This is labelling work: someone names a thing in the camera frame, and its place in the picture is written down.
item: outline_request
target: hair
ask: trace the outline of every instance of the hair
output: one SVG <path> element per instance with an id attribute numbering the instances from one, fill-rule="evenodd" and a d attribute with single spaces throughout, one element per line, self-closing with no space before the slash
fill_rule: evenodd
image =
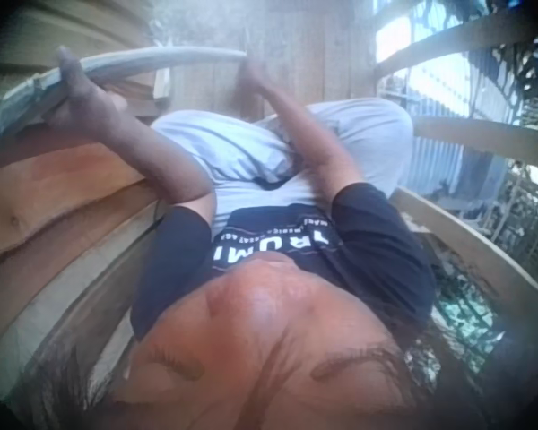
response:
<path id="1" fill-rule="evenodd" d="M 363 425 L 367 425 L 363 428 L 510 428 L 509 423 L 516 417 L 502 417 L 499 413 L 500 409 L 510 410 L 510 405 L 494 405 L 486 399 L 485 386 L 494 382 L 483 380 L 456 357 L 457 342 L 458 339 L 431 325 L 404 353 L 397 354 L 382 346 L 369 349 L 360 359 L 382 365 L 386 375 L 398 386 L 406 406 L 381 415 L 364 416 Z M 275 394 L 299 366 L 293 345 L 287 332 L 275 343 L 241 407 L 233 430 L 262 428 L 265 412 Z M 439 369 L 436 377 L 431 370 L 435 367 Z M 75 352 L 33 368 L 23 376 L 15 399 L 9 401 L 10 408 L 0 404 L 0 428 L 96 429 L 108 422 L 107 418 L 117 417 L 131 408 L 112 399 L 109 378 L 92 387 Z M 538 420 L 538 405 L 529 409 Z M 526 426 L 538 428 L 531 422 Z"/>

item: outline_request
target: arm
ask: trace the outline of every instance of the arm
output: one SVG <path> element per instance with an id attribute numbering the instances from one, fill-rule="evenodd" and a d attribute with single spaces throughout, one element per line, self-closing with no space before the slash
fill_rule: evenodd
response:
<path id="1" fill-rule="evenodd" d="M 329 202 L 347 185 L 363 182 L 358 166 L 337 137 L 297 100 L 272 83 L 257 65 L 245 64 L 241 79 L 275 110 L 295 150 L 315 173 L 317 185 Z"/>
<path id="2" fill-rule="evenodd" d="M 186 206 L 211 224 L 215 193 L 206 172 L 183 148 L 117 108 L 67 49 L 59 51 L 68 100 L 46 119 L 55 128 L 101 142 L 138 170 L 170 204 Z"/>

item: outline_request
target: leg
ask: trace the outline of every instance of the leg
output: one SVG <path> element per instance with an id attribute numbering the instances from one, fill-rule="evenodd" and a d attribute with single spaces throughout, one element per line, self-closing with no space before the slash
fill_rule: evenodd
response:
<path id="1" fill-rule="evenodd" d="M 365 179 L 390 197 L 412 155 L 412 121 L 406 111 L 383 99 L 326 102 L 308 109 L 347 146 Z M 275 116 L 256 124 L 289 141 Z M 301 172 L 276 190 L 282 204 L 321 203 L 309 182 L 309 173 Z"/>
<path id="2" fill-rule="evenodd" d="M 181 145 L 208 172 L 215 185 L 217 234 L 240 208 L 270 204 L 271 193 L 253 182 L 269 183 L 295 175 L 294 153 L 275 133 L 209 112 L 179 111 L 155 121 L 152 128 Z"/>

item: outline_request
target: t-shirt sleeve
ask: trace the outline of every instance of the t-shirt sleeve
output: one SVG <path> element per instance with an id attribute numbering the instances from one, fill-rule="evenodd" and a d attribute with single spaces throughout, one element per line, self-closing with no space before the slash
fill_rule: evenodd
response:
<path id="1" fill-rule="evenodd" d="M 349 185 L 334 198 L 332 218 L 371 308 L 385 322 L 399 316 L 424 325 L 436 282 L 420 242 L 385 195 L 371 184 Z"/>
<path id="2" fill-rule="evenodd" d="M 212 246 L 212 231 L 196 212 L 173 208 L 157 227 L 132 306 L 131 323 L 141 339 L 161 313 L 189 292 L 190 281 Z"/>

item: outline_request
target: gray trousers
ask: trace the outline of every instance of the gray trousers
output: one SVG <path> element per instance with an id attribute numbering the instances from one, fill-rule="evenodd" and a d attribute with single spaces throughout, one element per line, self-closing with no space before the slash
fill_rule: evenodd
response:
<path id="1" fill-rule="evenodd" d="M 412 122 L 406 111 L 383 99 L 318 103 L 308 110 L 339 137 L 364 179 L 389 197 L 412 155 Z M 188 110 L 162 116 L 152 128 L 191 153 L 212 179 L 218 202 L 214 234 L 241 208 L 304 203 L 326 209 L 276 116 L 250 124 Z M 260 185 L 287 179 L 272 191 Z"/>

